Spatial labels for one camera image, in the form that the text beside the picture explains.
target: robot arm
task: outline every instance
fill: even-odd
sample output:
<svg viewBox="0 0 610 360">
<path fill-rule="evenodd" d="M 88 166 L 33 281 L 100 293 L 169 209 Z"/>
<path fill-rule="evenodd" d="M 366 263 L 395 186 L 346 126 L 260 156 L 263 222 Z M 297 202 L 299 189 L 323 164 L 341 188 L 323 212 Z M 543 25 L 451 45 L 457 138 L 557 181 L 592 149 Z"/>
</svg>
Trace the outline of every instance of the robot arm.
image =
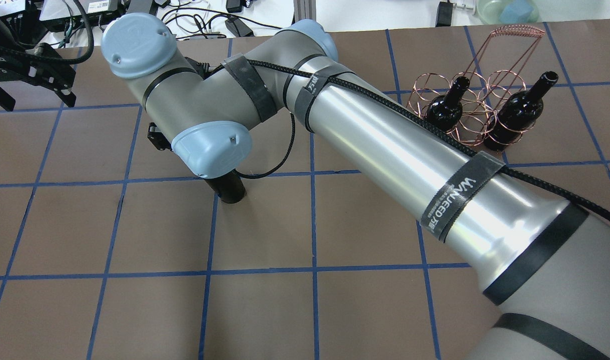
<svg viewBox="0 0 610 360">
<path fill-rule="evenodd" d="M 610 358 L 610 228 L 567 200 L 545 200 L 496 173 L 502 164 L 492 157 L 469 158 L 392 111 L 387 96 L 336 62 L 333 41 L 312 20 L 225 60 L 207 79 L 148 14 L 115 22 L 103 54 L 172 150 L 232 203 L 244 194 L 231 171 L 250 151 L 248 132 L 277 109 L 286 107 L 335 146 L 467 260 L 481 291 L 505 313 L 471 359 Z"/>
</svg>

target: velcro strap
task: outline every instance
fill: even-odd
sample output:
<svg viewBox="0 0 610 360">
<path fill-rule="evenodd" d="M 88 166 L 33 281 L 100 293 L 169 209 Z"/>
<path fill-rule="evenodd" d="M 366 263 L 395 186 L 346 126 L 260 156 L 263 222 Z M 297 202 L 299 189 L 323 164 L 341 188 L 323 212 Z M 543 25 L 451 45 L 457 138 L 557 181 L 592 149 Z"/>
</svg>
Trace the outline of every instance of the velcro strap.
<svg viewBox="0 0 610 360">
<path fill-rule="evenodd" d="M 484 151 L 474 155 L 433 196 L 423 213 L 421 225 L 445 242 L 465 205 L 503 166 L 503 162 Z"/>
<path fill-rule="evenodd" d="M 233 55 L 222 66 L 238 82 L 254 103 L 261 122 L 274 116 L 278 110 L 263 78 L 242 54 Z"/>
<path fill-rule="evenodd" d="M 308 132 L 314 132 L 311 127 L 309 127 L 309 112 L 311 106 L 314 104 L 314 100 L 316 100 L 318 94 L 323 91 L 323 87 L 325 87 L 329 78 L 345 73 L 353 73 L 353 71 L 339 63 L 331 64 L 314 73 L 314 75 L 309 78 L 307 85 L 300 89 L 300 92 L 296 97 L 293 113 L 302 125 L 305 126 L 305 129 L 307 129 Z"/>
</svg>

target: power adapter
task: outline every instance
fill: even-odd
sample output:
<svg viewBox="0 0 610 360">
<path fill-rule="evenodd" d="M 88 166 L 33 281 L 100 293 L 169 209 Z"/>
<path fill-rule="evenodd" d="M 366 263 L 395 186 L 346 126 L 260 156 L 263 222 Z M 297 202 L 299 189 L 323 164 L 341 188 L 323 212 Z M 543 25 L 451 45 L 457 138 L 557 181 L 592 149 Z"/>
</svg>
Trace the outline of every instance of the power adapter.
<svg viewBox="0 0 610 360">
<path fill-rule="evenodd" d="M 232 32 L 232 34 L 237 37 L 252 37 L 254 36 L 254 32 L 249 28 L 249 26 L 245 25 L 243 21 L 239 18 L 228 18 L 225 20 L 225 26 L 227 30 Z"/>
<path fill-rule="evenodd" d="M 436 27 L 451 27 L 451 13 L 453 11 L 454 5 L 452 3 L 439 2 L 438 12 L 436 13 Z"/>
</svg>

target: plastic container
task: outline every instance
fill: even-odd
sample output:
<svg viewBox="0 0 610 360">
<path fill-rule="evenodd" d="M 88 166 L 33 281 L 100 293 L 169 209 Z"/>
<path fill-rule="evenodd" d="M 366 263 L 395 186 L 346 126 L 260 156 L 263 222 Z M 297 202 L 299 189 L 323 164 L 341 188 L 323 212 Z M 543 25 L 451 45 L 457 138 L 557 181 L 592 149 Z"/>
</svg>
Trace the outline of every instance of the plastic container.
<svg viewBox="0 0 610 360">
<path fill-rule="evenodd" d="M 478 0 L 476 3 L 476 14 L 485 24 L 503 24 L 500 20 L 500 16 L 503 13 L 503 10 L 512 2 L 513 0 Z M 529 3 L 534 10 L 525 23 L 535 23 L 538 21 L 538 8 L 532 0 L 526 0 L 526 2 Z"/>
</svg>

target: black cylinder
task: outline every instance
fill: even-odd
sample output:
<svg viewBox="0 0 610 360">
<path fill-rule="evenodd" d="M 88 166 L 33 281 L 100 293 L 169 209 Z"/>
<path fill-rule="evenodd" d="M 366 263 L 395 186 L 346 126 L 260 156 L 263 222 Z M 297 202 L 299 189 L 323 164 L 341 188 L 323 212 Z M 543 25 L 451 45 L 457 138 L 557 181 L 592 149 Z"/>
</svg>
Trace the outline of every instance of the black cylinder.
<svg viewBox="0 0 610 360">
<path fill-rule="evenodd" d="M 233 171 L 216 178 L 205 178 L 223 203 L 235 204 L 245 197 L 245 185 Z"/>
</svg>

